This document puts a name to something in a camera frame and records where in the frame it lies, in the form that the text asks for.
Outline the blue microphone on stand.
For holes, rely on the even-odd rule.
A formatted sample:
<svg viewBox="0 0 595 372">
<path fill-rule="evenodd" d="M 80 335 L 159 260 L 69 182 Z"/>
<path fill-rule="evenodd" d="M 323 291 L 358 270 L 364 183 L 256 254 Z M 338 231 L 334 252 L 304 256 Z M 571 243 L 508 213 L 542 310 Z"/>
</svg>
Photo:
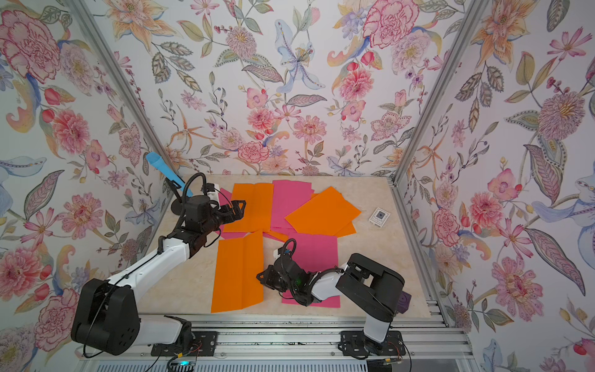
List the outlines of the blue microphone on stand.
<svg viewBox="0 0 595 372">
<path fill-rule="evenodd" d="M 146 156 L 146 159 L 149 165 L 151 165 L 159 172 L 161 172 L 162 175 L 164 175 L 165 184 L 175 195 L 175 200 L 173 200 L 170 209 L 173 212 L 173 214 L 180 215 L 182 212 L 182 195 L 180 195 L 180 192 L 182 192 L 184 189 L 184 182 L 172 169 L 170 169 L 167 166 L 167 164 L 164 162 L 163 158 L 159 154 L 155 152 L 150 152 Z"/>
</svg>

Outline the orange paper bottom sheet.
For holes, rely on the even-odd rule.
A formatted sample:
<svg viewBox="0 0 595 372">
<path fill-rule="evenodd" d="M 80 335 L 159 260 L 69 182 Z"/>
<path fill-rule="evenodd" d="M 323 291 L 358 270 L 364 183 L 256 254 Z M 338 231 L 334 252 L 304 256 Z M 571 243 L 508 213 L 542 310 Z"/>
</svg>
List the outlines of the orange paper bottom sheet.
<svg viewBox="0 0 595 372">
<path fill-rule="evenodd" d="M 257 275 L 264 270 L 263 233 L 223 240 L 218 245 L 212 313 L 241 310 L 264 300 Z"/>
</svg>

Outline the orange paper sheet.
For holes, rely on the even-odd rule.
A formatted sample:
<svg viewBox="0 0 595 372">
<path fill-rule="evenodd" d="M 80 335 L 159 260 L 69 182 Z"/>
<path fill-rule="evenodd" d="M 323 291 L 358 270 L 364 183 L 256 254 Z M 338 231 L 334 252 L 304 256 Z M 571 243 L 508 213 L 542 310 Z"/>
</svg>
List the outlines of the orange paper sheet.
<svg viewBox="0 0 595 372">
<path fill-rule="evenodd" d="M 285 217 L 297 232 L 309 235 L 344 237 L 355 231 L 353 220 L 361 211 L 329 187 Z"/>
<path fill-rule="evenodd" d="M 263 233 L 223 240 L 218 245 L 212 313 L 241 310 L 264 300 L 257 275 L 264 270 Z"/>
<path fill-rule="evenodd" d="M 268 232 L 271 228 L 274 186 L 271 183 L 235 184 L 233 200 L 246 202 L 244 217 L 224 226 L 225 233 Z"/>
</svg>

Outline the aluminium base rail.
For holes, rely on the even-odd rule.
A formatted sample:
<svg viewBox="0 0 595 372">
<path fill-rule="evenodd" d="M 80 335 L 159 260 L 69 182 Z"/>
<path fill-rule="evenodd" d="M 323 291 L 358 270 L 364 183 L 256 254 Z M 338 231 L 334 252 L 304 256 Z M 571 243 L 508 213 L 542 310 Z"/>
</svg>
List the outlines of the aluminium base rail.
<svg viewBox="0 0 595 372">
<path fill-rule="evenodd" d="M 240 364 L 256 361 L 352 363 L 337 345 L 343 331 L 361 330 L 362 317 L 184 315 L 196 331 L 218 334 L 213 356 L 204 364 Z M 401 333 L 406 355 L 392 364 L 396 371 L 477 371 L 470 341 L 457 328 L 447 326 L 441 316 L 429 319 L 395 319 L 391 330 Z"/>
</svg>

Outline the aluminium corner post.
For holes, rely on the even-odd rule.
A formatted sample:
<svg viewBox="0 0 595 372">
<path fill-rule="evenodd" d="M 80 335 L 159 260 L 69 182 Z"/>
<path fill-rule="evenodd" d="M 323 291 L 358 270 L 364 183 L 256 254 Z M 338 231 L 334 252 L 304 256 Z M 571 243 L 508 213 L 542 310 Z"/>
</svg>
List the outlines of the aluminium corner post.
<svg viewBox="0 0 595 372">
<path fill-rule="evenodd" d="M 416 124 L 412 137 L 407 142 L 407 147 L 401 164 L 397 167 L 393 178 L 393 187 L 398 187 L 399 183 L 406 178 L 407 168 L 413 160 L 417 146 L 420 144 L 424 132 L 429 127 L 432 116 L 443 100 L 449 83 L 454 77 L 458 63 L 463 56 L 469 42 L 474 34 L 476 27 L 480 24 L 483 12 L 488 5 L 488 1 L 473 1 L 468 12 L 462 18 L 462 26 L 457 33 L 455 41 L 451 48 L 451 53 L 443 69 L 438 75 L 434 87 L 430 91 L 427 104 L 421 112 L 418 123 Z"/>
<path fill-rule="evenodd" d="M 113 79 L 114 85 L 119 92 L 119 96 L 126 107 L 133 113 L 141 131 L 148 137 L 148 142 L 162 157 L 164 163 L 178 175 L 178 172 L 174 169 L 173 163 L 170 161 L 165 147 L 158 139 L 156 132 L 151 125 L 150 118 L 147 116 L 143 106 L 133 92 L 126 73 L 120 68 L 118 61 L 100 31 L 94 17 L 91 15 L 85 1 L 65 0 L 64 3 L 71 15 L 73 15 L 74 19 L 78 22 L 85 37 L 88 38 L 88 43 L 93 51 L 96 52 L 99 61 L 105 67 L 109 76 Z"/>
</svg>

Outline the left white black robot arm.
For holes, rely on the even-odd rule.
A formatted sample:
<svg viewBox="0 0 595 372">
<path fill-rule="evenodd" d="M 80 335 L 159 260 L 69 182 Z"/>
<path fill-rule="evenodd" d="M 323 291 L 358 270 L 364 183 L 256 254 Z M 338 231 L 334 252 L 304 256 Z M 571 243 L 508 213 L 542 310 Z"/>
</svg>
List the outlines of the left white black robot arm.
<svg viewBox="0 0 595 372">
<path fill-rule="evenodd" d="M 139 300 L 169 272 L 208 246 L 208 236 L 240 221 L 246 202 L 220 206 L 208 195 L 181 201 L 173 231 L 160 237 L 155 253 L 108 279 L 92 279 L 81 291 L 71 339 L 84 348 L 118 356 L 130 347 L 166 345 L 188 353 L 195 344 L 192 324 L 176 316 L 139 315 Z"/>
</svg>

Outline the pink paper far left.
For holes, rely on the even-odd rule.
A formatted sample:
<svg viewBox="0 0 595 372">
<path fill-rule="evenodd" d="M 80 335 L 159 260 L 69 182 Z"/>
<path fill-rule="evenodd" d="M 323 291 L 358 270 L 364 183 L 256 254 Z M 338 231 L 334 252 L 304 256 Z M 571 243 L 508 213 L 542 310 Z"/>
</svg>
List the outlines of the pink paper far left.
<svg viewBox="0 0 595 372">
<path fill-rule="evenodd" d="M 245 200 L 232 200 L 232 194 L 224 188 L 218 190 L 218 198 L 220 209 L 222 211 L 222 238 L 223 240 L 230 240 L 236 238 L 243 238 L 246 232 L 229 232 L 225 226 L 243 218 L 246 209 Z"/>
</svg>

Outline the white QR code card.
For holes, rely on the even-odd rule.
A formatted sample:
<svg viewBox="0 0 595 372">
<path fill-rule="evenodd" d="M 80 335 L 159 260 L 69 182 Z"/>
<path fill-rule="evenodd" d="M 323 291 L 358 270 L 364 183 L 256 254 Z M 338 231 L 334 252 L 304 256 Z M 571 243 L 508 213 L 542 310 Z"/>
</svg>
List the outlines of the white QR code card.
<svg viewBox="0 0 595 372">
<path fill-rule="evenodd" d="M 390 218 L 390 212 L 381 208 L 376 208 L 369 218 L 369 222 L 379 228 L 384 227 L 387 220 Z"/>
</svg>

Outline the purple cube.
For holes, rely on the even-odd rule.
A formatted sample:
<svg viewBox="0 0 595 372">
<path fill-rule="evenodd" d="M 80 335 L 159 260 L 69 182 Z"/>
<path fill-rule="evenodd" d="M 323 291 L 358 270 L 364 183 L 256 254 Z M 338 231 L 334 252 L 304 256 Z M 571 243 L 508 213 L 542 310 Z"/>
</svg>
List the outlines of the purple cube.
<svg viewBox="0 0 595 372">
<path fill-rule="evenodd" d="M 406 291 L 402 291 L 398 299 L 398 312 L 401 314 L 406 313 L 409 310 L 412 296 Z"/>
</svg>

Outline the left aluminium corner post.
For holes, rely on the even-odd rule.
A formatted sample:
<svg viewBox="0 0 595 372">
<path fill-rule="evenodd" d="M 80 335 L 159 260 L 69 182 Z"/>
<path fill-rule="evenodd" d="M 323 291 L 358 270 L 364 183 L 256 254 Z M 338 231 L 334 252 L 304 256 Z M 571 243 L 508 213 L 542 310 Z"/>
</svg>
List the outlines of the left aluminium corner post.
<svg viewBox="0 0 595 372">
<path fill-rule="evenodd" d="M 119 92 L 119 96 L 126 107 L 133 113 L 141 131 L 148 137 L 148 142 L 162 157 L 164 163 L 178 175 L 178 172 L 174 169 L 173 163 L 170 161 L 165 147 L 158 139 L 156 132 L 151 125 L 150 118 L 147 116 L 143 106 L 133 92 L 126 73 L 120 68 L 118 61 L 100 31 L 94 17 L 91 15 L 85 1 L 65 0 L 64 3 L 71 15 L 73 15 L 74 19 L 78 22 L 85 37 L 88 38 L 88 43 L 93 51 L 96 52 L 99 61 L 105 67 L 109 76 L 113 79 L 114 85 Z"/>
</svg>

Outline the right aluminium corner post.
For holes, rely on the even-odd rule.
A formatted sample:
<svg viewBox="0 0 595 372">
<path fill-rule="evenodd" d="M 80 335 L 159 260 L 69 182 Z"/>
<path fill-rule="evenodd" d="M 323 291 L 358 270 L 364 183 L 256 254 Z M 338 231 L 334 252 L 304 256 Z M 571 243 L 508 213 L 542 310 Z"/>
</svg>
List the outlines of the right aluminium corner post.
<svg viewBox="0 0 595 372">
<path fill-rule="evenodd" d="M 424 132 L 429 127 L 432 116 L 443 100 L 449 83 L 454 77 L 458 63 L 463 56 L 469 42 L 474 34 L 476 27 L 480 24 L 483 12 L 488 5 L 488 1 L 473 1 L 468 12 L 462 18 L 462 26 L 457 33 L 455 41 L 451 48 L 451 53 L 443 69 L 438 75 L 434 87 L 430 91 L 427 104 L 421 112 L 418 123 L 416 124 L 412 137 L 407 142 L 407 147 L 401 164 L 397 167 L 393 178 L 393 187 L 398 187 L 399 183 L 406 178 L 407 168 L 413 160 L 417 146 L 420 144 Z"/>
</svg>

